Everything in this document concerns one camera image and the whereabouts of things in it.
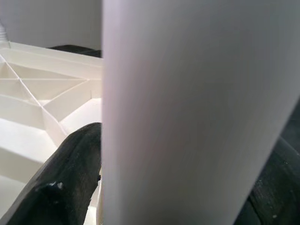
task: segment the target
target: white wall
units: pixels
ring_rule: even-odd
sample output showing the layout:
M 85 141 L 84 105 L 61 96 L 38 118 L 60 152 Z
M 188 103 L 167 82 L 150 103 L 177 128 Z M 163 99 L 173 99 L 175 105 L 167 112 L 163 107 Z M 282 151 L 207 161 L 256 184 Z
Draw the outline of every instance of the white wall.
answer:
M 102 0 L 0 0 L 0 19 L 13 42 L 101 49 Z

